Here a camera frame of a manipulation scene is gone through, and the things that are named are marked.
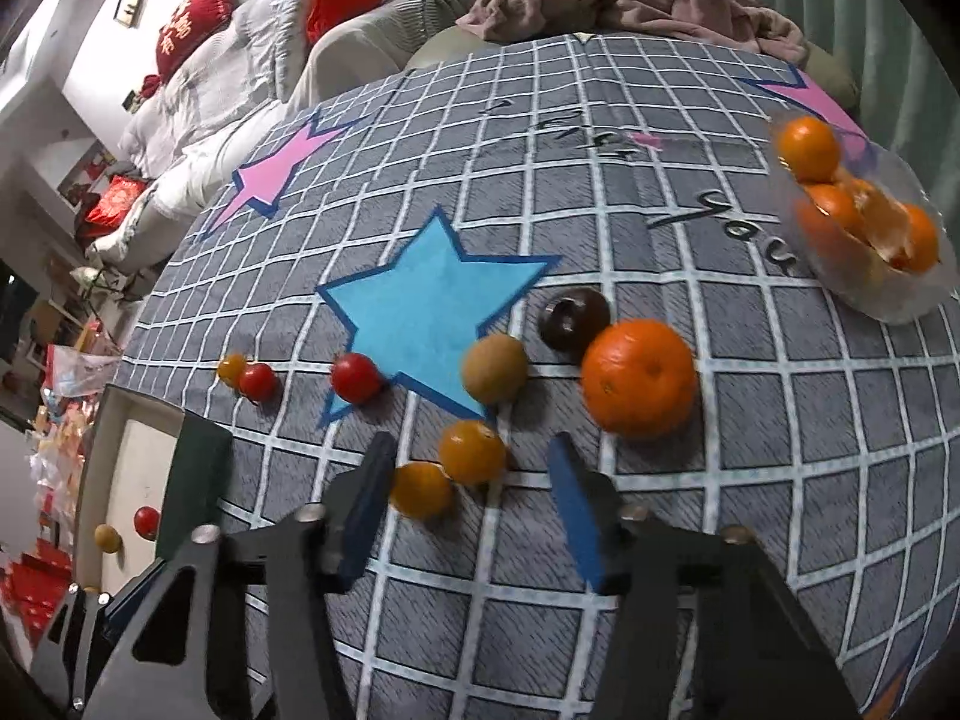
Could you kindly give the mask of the small orange tomato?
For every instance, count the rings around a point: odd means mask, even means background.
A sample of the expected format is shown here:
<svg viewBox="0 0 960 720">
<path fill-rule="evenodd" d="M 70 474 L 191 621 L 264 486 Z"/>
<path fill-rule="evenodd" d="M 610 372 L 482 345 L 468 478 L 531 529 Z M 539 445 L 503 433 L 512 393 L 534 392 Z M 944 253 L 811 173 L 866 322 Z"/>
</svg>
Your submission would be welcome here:
<svg viewBox="0 0 960 720">
<path fill-rule="evenodd" d="M 236 390 L 246 367 L 247 358 L 242 353 L 229 353 L 218 362 L 217 378 L 226 387 Z"/>
</svg>

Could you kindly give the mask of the brown longan beside orange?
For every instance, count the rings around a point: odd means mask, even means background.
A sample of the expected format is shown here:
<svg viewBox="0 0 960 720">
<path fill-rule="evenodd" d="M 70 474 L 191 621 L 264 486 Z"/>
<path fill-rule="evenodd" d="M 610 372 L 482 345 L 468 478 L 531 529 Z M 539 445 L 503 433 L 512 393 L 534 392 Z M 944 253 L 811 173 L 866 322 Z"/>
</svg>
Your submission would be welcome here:
<svg viewBox="0 0 960 720">
<path fill-rule="evenodd" d="M 512 401 L 529 377 L 523 344 L 505 333 L 491 333 L 467 349 L 460 364 L 464 390 L 483 406 Z"/>
</svg>

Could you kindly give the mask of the red embroidered pillow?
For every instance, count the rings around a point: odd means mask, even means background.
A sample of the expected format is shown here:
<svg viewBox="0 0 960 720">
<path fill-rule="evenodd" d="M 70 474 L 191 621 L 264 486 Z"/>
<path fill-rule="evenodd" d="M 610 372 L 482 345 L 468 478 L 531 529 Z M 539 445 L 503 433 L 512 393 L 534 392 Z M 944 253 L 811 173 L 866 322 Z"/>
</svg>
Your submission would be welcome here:
<svg viewBox="0 0 960 720">
<path fill-rule="evenodd" d="M 208 37 L 228 25 L 234 9 L 235 0 L 184 0 L 158 32 L 156 75 L 160 82 L 169 82 Z"/>
</svg>

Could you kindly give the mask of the grey grid star tablecloth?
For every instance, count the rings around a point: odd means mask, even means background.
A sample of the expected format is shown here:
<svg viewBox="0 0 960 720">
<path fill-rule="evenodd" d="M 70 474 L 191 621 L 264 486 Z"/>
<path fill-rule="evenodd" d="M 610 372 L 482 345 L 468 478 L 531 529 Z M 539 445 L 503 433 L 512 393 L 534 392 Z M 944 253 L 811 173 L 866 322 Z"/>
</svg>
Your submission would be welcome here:
<svg viewBox="0 0 960 720">
<path fill-rule="evenodd" d="M 496 321 L 532 366 L 496 420 L 509 473 L 460 491 L 444 522 L 389 515 L 356 589 L 332 601 L 359 717 L 589 712 L 613 605 L 576 572 L 548 490 L 563 431 L 667 522 L 754 528 L 864 709 L 931 672 L 958 616 L 958 307 L 887 327 L 794 259 L 771 202 L 770 122 L 827 99 L 788 70 L 664 70 L 594 36 L 405 71 L 320 106 L 334 139 L 272 215 L 195 226 L 172 255 L 117 379 L 233 433 L 226 530 L 319 496 L 377 431 L 407 460 L 438 455 L 451 415 L 407 388 L 322 421 L 348 340 L 323 284 L 393 262 L 434 216 L 467 254 L 551 258 Z M 703 401 L 683 433 L 630 444 L 590 419 L 576 367 L 537 332 L 568 288 L 690 344 Z M 220 382 L 229 353 L 272 367 L 274 398 Z"/>
</svg>

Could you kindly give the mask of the white grey sofa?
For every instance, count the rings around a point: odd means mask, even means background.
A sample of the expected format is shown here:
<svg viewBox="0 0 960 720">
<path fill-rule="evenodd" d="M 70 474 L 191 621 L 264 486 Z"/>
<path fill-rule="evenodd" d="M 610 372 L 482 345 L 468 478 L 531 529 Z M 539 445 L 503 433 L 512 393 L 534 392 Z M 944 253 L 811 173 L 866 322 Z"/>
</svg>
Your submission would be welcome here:
<svg viewBox="0 0 960 720">
<path fill-rule="evenodd" d="M 124 275 L 156 265 L 279 121 L 402 70 L 470 0 L 381 0 L 317 41 L 313 0 L 244 0 L 128 116 L 122 163 L 148 184 L 86 258 Z"/>
</svg>

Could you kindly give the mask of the clear glass fruit bowl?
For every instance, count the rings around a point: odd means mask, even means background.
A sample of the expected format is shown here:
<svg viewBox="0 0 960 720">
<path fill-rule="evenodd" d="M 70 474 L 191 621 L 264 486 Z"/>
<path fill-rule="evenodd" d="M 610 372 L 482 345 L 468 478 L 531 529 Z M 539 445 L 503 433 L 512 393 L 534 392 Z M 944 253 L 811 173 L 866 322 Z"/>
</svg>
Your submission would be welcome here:
<svg viewBox="0 0 960 720">
<path fill-rule="evenodd" d="M 898 325 L 957 296 L 942 215 L 896 154 L 789 110 L 771 122 L 768 166 L 791 249 L 857 312 Z"/>
</svg>

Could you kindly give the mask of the right mandarin in bowl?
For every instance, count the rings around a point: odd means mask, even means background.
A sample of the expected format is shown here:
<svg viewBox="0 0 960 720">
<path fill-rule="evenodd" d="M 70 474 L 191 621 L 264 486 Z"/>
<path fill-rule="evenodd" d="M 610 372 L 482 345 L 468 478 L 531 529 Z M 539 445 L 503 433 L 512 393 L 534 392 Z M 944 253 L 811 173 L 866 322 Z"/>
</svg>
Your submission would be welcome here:
<svg viewBox="0 0 960 720">
<path fill-rule="evenodd" d="M 926 273 L 939 263 L 939 232 L 931 216 L 921 206 L 905 203 L 908 232 L 905 245 L 896 252 L 892 265 L 908 273 Z"/>
</svg>

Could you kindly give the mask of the teal curtain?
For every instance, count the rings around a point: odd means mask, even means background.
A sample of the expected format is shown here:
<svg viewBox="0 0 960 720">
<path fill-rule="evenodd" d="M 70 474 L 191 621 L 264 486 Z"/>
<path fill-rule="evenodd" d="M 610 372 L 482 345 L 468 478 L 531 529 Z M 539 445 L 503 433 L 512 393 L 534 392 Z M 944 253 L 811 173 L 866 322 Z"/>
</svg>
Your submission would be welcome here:
<svg viewBox="0 0 960 720">
<path fill-rule="evenodd" d="M 958 93 L 900 0 L 763 0 L 838 59 L 859 86 L 861 127 L 958 215 Z"/>
</svg>

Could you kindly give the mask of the top mandarin in bowl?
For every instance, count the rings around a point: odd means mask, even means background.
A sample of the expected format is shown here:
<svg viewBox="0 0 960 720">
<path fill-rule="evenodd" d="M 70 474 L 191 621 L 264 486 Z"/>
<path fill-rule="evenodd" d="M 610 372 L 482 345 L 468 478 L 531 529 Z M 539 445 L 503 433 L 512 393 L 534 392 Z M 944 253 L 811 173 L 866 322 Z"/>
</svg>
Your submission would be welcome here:
<svg viewBox="0 0 960 720">
<path fill-rule="evenodd" d="M 794 179 L 807 184 L 832 182 L 843 156 L 832 127 L 813 115 L 794 117 L 778 125 L 773 143 Z"/>
</svg>

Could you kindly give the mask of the peeled mandarin in bowl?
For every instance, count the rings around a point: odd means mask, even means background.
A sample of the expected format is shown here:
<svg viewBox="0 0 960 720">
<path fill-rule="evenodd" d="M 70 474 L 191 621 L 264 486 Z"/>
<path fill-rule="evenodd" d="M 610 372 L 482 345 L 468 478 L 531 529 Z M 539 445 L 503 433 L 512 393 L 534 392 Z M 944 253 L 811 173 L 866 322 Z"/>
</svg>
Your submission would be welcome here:
<svg viewBox="0 0 960 720">
<path fill-rule="evenodd" d="M 843 187 L 853 197 L 859 215 L 859 237 L 887 263 L 905 245 L 908 232 L 907 212 L 900 202 L 872 182 L 848 176 Z"/>
</svg>

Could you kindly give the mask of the red cushion sofa end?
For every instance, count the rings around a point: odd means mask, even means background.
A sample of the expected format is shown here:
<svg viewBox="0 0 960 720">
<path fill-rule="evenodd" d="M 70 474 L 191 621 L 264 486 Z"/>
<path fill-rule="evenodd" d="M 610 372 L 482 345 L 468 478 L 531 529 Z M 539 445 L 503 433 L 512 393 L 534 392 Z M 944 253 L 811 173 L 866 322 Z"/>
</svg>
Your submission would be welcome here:
<svg viewBox="0 0 960 720">
<path fill-rule="evenodd" d="M 78 247 L 86 250 L 94 241 L 117 231 L 148 186 L 148 181 L 137 177 L 112 176 L 103 193 L 88 192 L 73 223 L 73 239 Z"/>
</svg>

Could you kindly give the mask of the front mandarin in bowl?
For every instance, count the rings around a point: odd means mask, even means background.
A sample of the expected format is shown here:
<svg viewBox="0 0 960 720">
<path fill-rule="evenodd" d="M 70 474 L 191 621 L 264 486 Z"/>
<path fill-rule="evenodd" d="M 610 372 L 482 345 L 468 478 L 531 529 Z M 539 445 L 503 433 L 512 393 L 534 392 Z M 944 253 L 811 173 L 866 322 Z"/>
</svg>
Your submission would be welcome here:
<svg viewBox="0 0 960 720">
<path fill-rule="evenodd" d="M 853 197 L 838 184 L 804 184 L 794 216 L 807 254 L 828 266 L 848 265 L 861 255 L 859 215 Z"/>
</svg>

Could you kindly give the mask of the yellow cherry tomato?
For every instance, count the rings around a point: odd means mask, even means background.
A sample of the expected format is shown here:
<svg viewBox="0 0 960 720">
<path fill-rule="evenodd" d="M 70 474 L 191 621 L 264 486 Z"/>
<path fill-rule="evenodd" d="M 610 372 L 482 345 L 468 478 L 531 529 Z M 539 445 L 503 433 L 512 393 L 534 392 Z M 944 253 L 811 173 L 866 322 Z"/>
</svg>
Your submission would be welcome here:
<svg viewBox="0 0 960 720">
<path fill-rule="evenodd" d="M 436 463 L 410 461 L 395 470 L 391 504 L 404 517 L 430 520 L 443 515 L 453 502 L 452 483 Z"/>
<path fill-rule="evenodd" d="M 452 481 L 466 486 L 491 483 L 508 465 L 508 449 L 486 422 L 462 419 L 444 429 L 439 463 Z"/>
</svg>

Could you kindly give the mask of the red cherry tomato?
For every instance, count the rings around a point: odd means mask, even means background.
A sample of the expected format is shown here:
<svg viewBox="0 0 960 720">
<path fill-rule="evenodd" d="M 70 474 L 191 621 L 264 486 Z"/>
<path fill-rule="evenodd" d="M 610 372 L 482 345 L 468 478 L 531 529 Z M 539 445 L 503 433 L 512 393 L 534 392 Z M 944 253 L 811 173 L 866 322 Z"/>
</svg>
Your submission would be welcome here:
<svg viewBox="0 0 960 720">
<path fill-rule="evenodd" d="M 334 361 L 331 385 L 341 400 L 350 405 L 363 405 L 381 392 L 384 377 L 368 356 L 348 351 Z"/>
<path fill-rule="evenodd" d="M 145 541 L 155 541 L 160 531 L 160 512 L 155 507 L 144 505 L 133 514 L 133 530 Z"/>
<path fill-rule="evenodd" d="M 265 362 L 247 364 L 238 379 L 238 392 L 254 403 L 268 403 L 277 387 L 277 374 Z"/>
</svg>

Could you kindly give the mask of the picture frame on wall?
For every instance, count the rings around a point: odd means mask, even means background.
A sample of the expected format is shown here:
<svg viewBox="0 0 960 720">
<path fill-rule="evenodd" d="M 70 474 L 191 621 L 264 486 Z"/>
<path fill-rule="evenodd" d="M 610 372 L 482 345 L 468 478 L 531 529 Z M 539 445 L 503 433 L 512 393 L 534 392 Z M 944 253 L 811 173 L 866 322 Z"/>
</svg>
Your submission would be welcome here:
<svg viewBox="0 0 960 720">
<path fill-rule="evenodd" d="M 117 0 L 114 10 L 114 20 L 124 28 L 136 28 L 139 26 L 140 13 L 142 13 L 143 2 L 145 0 Z"/>
</svg>

